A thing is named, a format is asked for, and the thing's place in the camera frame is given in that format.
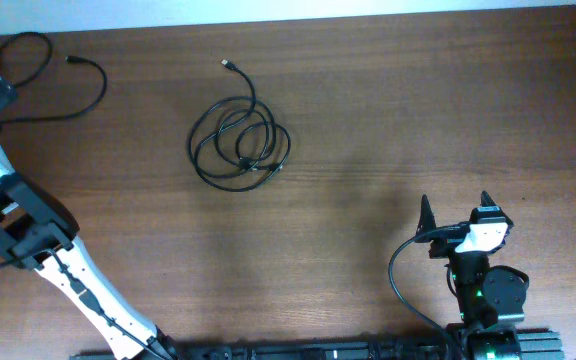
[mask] white wall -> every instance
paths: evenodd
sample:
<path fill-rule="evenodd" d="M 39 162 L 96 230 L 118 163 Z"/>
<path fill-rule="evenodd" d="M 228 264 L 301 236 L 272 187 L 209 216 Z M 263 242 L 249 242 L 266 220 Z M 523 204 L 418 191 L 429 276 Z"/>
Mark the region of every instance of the white wall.
<path fill-rule="evenodd" d="M 0 34 L 576 4 L 576 0 L 0 0 Z"/>

